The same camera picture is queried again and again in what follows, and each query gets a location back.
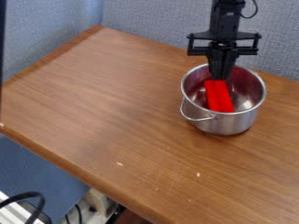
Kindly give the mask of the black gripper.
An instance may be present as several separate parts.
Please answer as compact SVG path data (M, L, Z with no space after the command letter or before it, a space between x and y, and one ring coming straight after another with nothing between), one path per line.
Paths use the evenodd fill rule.
M238 32L238 36L235 38L226 38L223 40L216 40L212 33L210 31L191 33L187 36L188 47L187 47L187 55L188 56L207 56L210 54L211 49L216 50L231 50L235 49L238 53L228 53L226 55L226 59L223 62L223 79L226 80L230 75L232 68L236 63L236 59L239 55L256 55L258 54L258 42L262 39L262 35L259 33L250 32ZM208 40L210 43L207 46L195 46L194 42L196 40ZM240 40L252 40L251 46L238 45ZM220 54L210 54L208 55L208 64L210 64L210 73L214 80L222 79L222 55Z

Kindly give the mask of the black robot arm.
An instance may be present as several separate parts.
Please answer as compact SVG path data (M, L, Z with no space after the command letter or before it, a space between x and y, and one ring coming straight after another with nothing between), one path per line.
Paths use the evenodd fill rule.
M187 55L207 57L211 77L218 81L230 77L240 55L258 54L262 35L239 30L240 19L252 18L258 10L246 17L244 7L246 0L212 0L210 29L187 36Z

